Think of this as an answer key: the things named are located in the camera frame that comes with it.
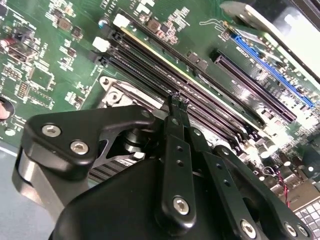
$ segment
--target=red wire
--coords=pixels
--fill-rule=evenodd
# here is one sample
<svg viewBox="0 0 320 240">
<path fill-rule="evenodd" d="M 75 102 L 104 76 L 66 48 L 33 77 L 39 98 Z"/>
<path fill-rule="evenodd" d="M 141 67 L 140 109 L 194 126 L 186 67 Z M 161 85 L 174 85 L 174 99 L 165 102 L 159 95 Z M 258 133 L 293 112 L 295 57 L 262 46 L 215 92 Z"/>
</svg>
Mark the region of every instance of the red wire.
<svg viewBox="0 0 320 240">
<path fill-rule="evenodd" d="M 287 206 L 288 208 L 290 208 L 290 202 L 288 201 L 288 192 L 289 192 L 288 186 L 287 186 L 287 184 L 285 183 L 283 177 L 281 176 L 280 171 L 277 171 L 276 174 L 277 174 L 277 176 L 278 176 L 278 181 L 279 181 L 279 183 L 283 186 L 283 189 L 284 189 L 285 204 L 286 204 L 286 206 Z"/>
</svg>

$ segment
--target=cable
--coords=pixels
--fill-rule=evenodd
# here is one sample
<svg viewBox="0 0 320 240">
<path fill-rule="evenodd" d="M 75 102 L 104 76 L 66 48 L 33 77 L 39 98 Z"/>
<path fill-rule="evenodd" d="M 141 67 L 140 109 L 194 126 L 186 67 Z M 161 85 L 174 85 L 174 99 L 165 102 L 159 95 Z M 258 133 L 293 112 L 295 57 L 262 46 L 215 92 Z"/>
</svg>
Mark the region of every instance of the cable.
<svg viewBox="0 0 320 240">
<path fill-rule="evenodd" d="M 281 175 L 281 172 L 279 170 L 275 171 L 272 167 L 270 166 L 265 166 L 262 169 L 262 173 L 267 176 L 271 177 L 277 177 L 278 183 L 283 187 L 283 192 L 284 192 L 284 199 L 285 199 L 285 204 L 288 208 L 290 208 L 290 202 L 288 201 L 288 193 L 289 189 L 287 184 L 284 181 L 284 178 Z"/>
</svg>

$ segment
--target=black mount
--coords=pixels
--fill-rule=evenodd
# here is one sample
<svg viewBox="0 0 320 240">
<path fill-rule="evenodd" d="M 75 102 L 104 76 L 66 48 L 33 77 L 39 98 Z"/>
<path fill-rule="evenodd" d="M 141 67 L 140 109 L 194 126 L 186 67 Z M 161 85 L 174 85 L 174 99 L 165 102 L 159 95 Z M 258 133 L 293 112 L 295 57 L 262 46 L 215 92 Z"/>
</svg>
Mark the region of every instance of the black mount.
<svg viewBox="0 0 320 240">
<path fill-rule="evenodd" d="M 12 179 L 56 220 L 50 239 L 313 239 L 231 150 L 208 146 L 187 106 L 170 96 L 164 120 L 138 105 L 31 118 Z M 92 167 L 133 150 L 146 159 L 89 189 Z"/>
</svg>

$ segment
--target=black connector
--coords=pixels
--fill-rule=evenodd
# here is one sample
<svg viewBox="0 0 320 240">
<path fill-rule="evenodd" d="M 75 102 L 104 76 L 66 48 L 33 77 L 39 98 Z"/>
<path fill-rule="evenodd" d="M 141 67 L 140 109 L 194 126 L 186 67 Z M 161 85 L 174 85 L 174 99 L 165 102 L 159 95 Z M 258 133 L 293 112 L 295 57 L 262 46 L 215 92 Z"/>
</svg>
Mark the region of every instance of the black connector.
<svg viewBox="0 0 320 240">
<path fill-rule="evenodd" d="M 282 117 L 286 122 L 292 123 L 297 116 L 289 110 L 284 104 L 276 99 L 270 92 L 264 89 L 257 81 L 252 79 L 247 73 L 240 69 L 222 52 L 214 52 L 211 56 L 212 61 L 227 73 L 232 79 L 242 83 L 250 93 L 258 99 L 261 99 L 266 106 Z"/>
</svg>

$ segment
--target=green circuit board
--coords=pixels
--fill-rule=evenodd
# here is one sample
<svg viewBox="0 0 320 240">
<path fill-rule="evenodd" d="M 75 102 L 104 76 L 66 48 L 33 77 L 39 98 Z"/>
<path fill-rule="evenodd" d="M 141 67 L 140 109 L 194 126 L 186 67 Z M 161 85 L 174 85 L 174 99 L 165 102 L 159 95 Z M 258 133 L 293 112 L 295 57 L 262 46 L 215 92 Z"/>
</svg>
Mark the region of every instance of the green circuit board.
<svg viewBox="0 0 320 240">
<path fill-rule="evenodd" d="M 269 124 L 269 135 L 277 133 L 279 145 L 286 152 L 296 154 L 302 151 L 307 137 L 318 133 L 318 110 L 300 111 L 303 104 L 283 93 L 283 87 L 277 84 L 241 49 L 230 37 L 226 37 L 228 28 L 225 21 L 232 20 L 224 14 L 219 5 L 223 0 L 8 0 L 4 2 L 7 13 L 0 20 L 0 40 L 21 27 L 34 31 L 33 49 L 36 57 L 27 63 L 21 63 L 14 56 L 2 51 L 0 53 L 0 94 L 10 100 L 15 107 L 15 115 L 0 123 L 0 138 L 18 147 L 25 122 L 33 115 L 51 112 L 75 111 L 96 108 L 105 94 L 99 84 L 100 76 L 110 76 L 129 81 L 129 77 L 113 66 L 102 67 L 88 59 L 90 50 L 94 49 L 93 41 L 100 35 L 98 22 L 105 17 L 113 22 L 119 10 L 132 16 L 143 26 L 148 26 L 150 19 L 159 23 L 173 22 L 174 36 L 158 36 L 166 44 L 184 56 L 190 52 L 207 62 L 206 73 L 224 86 L 232 95 L 254 111 L 263 110 L 263 102 L 250 95 L 234 79 L 216 66 L 211 60 L 213 51 L 219 50 L 232 59 L 250 76 L 261 75 L 274 96 L 283 101 L 289 108 L 296 109 L 299 121 L 287 123 L 275 117 Z M 81 29 L 81 37 L 74 37 L 75 28 Z M 126 30 L 148 45 L 156 53 L 161 54 L 155 45 L 148 42 L 148 37 L 133 26 Z M 176 59 L 162 55 L 185 74 L 188 68 L 183 67 Z M 303 85 L 304 76 L 295 76 L 296 81 Z M 200 78 L 194 80 L 204 90 L 217 94 L 216 90 Z M 307 93 L 312 101 L 318 101 L 319 86 L 307 82 Z M 241 109 L 234 107 L 242 118 L 259 128 L 255 119 Z"/>
</svg>

